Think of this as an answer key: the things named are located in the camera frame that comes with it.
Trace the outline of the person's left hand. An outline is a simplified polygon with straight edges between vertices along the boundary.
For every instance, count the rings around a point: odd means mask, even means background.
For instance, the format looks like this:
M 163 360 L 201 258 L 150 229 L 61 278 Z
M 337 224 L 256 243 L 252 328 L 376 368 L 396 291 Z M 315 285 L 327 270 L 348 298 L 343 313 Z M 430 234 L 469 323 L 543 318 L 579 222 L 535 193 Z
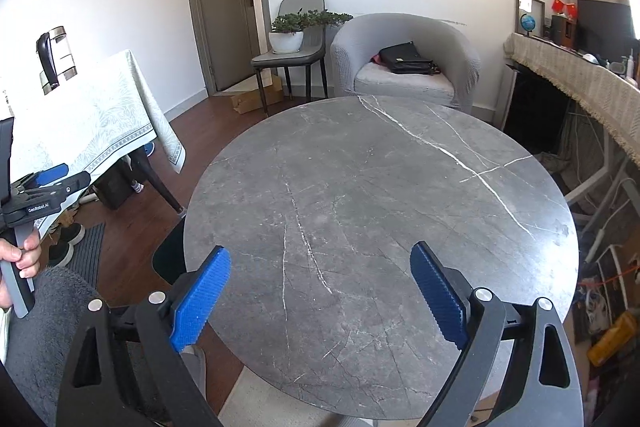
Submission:
M 29 236 L 24 240 L 21 247 L 16 247 L 6 239 L 0 239 L 0 258 L 14 263 L 20 270 L 22 279 L 31 279 L 40 271 L 40 235 L 36 228 L 30 230 Z M 6 287 L 4 277 L 1 277 L 0 284 L 0 307 L 9 309 L 12 307 L 12 298 L 9 289 Z

